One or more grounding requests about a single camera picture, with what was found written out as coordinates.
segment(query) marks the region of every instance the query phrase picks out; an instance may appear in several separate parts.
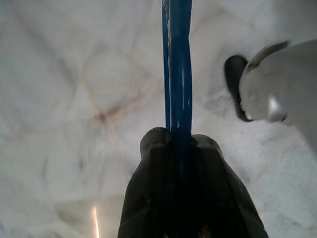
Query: black shoe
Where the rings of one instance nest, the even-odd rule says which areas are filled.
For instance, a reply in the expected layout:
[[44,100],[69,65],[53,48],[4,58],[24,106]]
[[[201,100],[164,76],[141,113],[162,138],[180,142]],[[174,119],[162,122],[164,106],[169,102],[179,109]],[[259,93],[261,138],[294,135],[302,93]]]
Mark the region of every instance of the black shoe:
[[245,111],[241,107],[239,91],[240,79],[247,63],[247,60],[242,56],[231,56],[224,64],[224,75],[238,118],[244,122],[252,122],[253,120],[247,118]]

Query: foot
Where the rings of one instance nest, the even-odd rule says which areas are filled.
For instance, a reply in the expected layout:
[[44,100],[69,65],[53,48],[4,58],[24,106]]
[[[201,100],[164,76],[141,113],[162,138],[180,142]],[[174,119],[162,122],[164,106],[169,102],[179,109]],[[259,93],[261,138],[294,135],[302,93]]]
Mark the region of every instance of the foot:
[[244,122],[251,122],[253,120],[247,118],[245,111],[241,107],[241,97],[239,91],[240,79],[247,63],[247,60],[242,56],[231,56],[224,64],[224,75],[227,87],[234,101],[234,107],[238,118]]

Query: gray floor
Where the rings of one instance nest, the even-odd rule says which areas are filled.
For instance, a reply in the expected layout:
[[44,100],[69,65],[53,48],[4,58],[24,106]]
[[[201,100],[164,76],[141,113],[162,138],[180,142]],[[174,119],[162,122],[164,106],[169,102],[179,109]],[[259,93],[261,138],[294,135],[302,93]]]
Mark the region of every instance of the gray floor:
[[[0,0],[0,237],[116,237],[147,130],[164,126],[160,0]],[[222,67],[317,36],[313,0],[193,0],[193,133],[219,142],[272,238],[317,237],[317,160],[235,116]]]

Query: marble floor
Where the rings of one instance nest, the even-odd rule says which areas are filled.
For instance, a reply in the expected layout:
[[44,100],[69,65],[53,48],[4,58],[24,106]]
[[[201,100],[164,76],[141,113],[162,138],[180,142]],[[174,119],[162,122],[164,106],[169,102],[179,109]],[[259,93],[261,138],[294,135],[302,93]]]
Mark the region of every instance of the marble floor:
[[[220,144],[272,238],[317,237],[317,160],[241,123],[225,59],[316,38],[313,0],[193,0],[193,133]],[[164,126],[160,0],[0,0],[0,237],[114,238],[139,142]]]

